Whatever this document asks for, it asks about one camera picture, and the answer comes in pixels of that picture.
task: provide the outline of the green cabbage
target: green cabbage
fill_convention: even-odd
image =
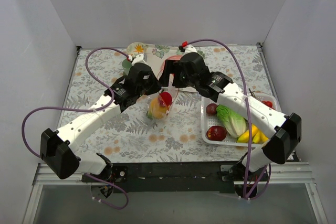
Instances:
[[[232,109],[219,105],[217,116],[232,137],[240,137],[246,131],[245,119]]]

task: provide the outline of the gray wall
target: gray wall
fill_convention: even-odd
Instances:
[[[205,37],[265,40],[285,0],[51,0],[72,41],[83,47],[141,41],[178,45]]]
[[[23,145],[23,117],[62,105],[75,46],[50,0],[0,0],[0,223],[21,223],[38,159]],[[55,129],[58,112],[32,116],[27,137],[39,152],[40,134]]]
[[[336,223],[336,0],[286,0],[265,41],[281,107],[302,116],[309,161],[329,223]]]

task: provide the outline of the red tomato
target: red tomato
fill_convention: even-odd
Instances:
[[[273,108],[273,103],[270,102],[270,101],[262,101],[262,103],[263,103],[264,105],[266,105],[267,107]]]

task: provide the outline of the floral tablecloth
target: floral tablecloth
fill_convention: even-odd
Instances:
[[[155,54],[162,51],[148,51]],[[270,85],[256,46],[230,46],[243,70],[247,86],[271,94]],[[225,48],[199,47],[199,53],[211,71],[221,71],[241,86],[237,67]],[[89,50],[81,50],[70,87],[67,107],[88,108],[103,94],[105,87],[95,82],[85,69]],[[162,54],[176,54],[165,47]],[[112,84],[123,75],[123,55],[103,50],[89,61],[90,69],[105,83]],[[146,117],[146,98],[121,115],[112,118],[93,133],[80,147],[81,152],[103,153],[113,163],[126,162],[192,162],[236,161],[246,152],[244,148],[206,144],[201,136],[200,104],[197,93],[179,92],[172,113],[165,121],[152,121]],[[61,124],[65,125],[79,113],[64,112]]]

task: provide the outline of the yellow banana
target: yellow banana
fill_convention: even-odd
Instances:
[[[259,131],[259,129],[257,128],[257,126],[252,124],[252,137],[254,137],[257,132]],[[246,132],[244,132],[239,138],[237,143],[247,143],[248,142],[248,130]]]
[[[257,134],[254,136],[252,143],[259,144],[261,140],[261,131],[258,131]]]
[[[268,141],[268,138],[267,136],[265,136],[265,134],[263,132],[260,132],[260,135],[261,135],[261,140],[263,143],[266,143]]]

